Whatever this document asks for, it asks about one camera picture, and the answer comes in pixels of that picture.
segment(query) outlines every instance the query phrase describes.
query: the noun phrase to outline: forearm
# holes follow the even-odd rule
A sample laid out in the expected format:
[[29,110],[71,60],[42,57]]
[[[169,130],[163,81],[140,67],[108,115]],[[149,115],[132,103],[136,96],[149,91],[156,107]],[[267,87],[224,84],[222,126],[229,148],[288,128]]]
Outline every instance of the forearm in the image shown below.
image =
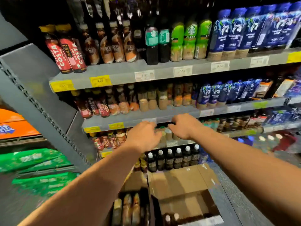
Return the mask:
[[125,142],[73,180],[19,226],[100,225],[140,153]]
[[301,222],[299,168],[205,126],[193,138],[240,187]]

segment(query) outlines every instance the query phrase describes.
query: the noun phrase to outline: teal label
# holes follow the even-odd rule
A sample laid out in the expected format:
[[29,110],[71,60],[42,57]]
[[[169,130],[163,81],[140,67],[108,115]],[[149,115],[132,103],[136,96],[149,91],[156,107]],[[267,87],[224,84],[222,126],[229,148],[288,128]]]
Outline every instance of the teal label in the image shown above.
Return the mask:
[[160,30],[159,44],[168,44],[168,43],[169,43],[169,30],[168,29]]
[[151,32],[146,32],[145,42],[146,46],[156,46],[158,45],[158,31],[152,30]]

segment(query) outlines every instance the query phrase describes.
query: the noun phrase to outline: right hand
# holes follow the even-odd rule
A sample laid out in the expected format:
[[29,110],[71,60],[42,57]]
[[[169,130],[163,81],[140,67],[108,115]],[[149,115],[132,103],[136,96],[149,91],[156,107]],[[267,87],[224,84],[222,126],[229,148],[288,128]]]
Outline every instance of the right hand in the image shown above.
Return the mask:
[[200,134],[203,127],[200,121],[188,113],[175,115],[172,118],[174,124],[169,124],[169,129],[183,140],[193,140],[195,135]]

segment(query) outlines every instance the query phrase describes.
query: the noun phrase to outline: right arm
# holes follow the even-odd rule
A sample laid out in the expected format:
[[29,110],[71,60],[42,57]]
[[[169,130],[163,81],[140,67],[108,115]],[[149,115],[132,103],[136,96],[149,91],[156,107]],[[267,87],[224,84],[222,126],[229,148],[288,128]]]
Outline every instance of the right arm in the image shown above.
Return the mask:
[[171,131],[205,148],[266,217],[301,223],[301,169],[217,133],[189,114],[176,115],[173,122]]

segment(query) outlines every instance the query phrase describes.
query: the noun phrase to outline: yellow price tag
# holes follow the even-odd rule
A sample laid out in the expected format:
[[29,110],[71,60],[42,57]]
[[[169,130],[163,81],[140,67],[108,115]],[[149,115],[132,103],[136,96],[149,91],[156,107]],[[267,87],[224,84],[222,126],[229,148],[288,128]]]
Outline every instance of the yellow price tag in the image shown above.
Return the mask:
[[269,102],[254,102],[253,107],[255,109],[260,109],[260,108],[267,108]]
[[101,157],[104,158],[106,156],[108,156],[109,154],[111,154],[112,152],[101,152]]
[[292,52],[288,54],[288,60],[286,63],[298,63],[301,62],[301,51]]
[[95,127],[84,128],[84,132],[93,133],[93,132],[101,132],[101,130],[98,126],[95,126]]
[[75,90],[72,80],[51,82],[50,85],[54,92]]
[[109,75],[103,75],[98,77],[90,77],[92,87],[111,86],[111,79]]
[[109,129],[114,130],[114,129],[122,129],[124,128],[123,122],[119,123],[114,123],[114,124],[109,124]]
[[250,130],[246,130],[246,135],[256,135],[256,130],[250,129]]

